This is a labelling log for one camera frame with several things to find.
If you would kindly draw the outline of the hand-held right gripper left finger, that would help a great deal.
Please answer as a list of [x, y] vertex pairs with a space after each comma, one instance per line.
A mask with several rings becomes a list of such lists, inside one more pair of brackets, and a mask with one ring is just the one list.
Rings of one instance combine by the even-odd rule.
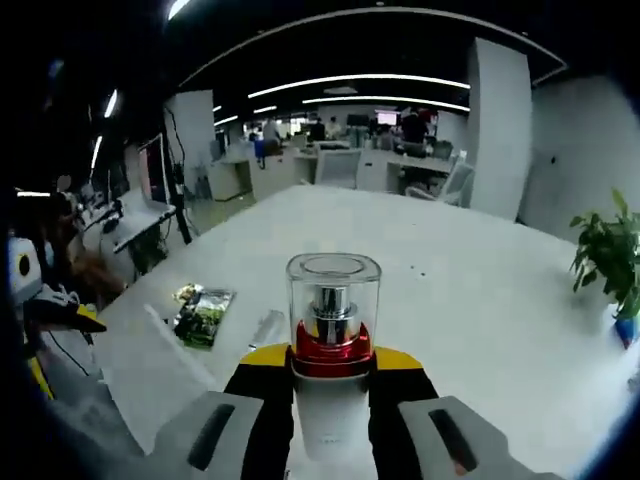
[[225, 389], [167, 422], [149, 455], [153, 479], [283, 479], [294, 421], [289, 347], [247, 354]]

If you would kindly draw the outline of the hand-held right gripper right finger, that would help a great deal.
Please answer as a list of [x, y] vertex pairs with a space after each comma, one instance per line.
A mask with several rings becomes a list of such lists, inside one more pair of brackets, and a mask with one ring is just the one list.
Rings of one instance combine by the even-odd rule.
[[378, 347], [368, 436], [380, 479], [533, 479], [506, 435], [454, 396], [440, 397], [410, 355]]

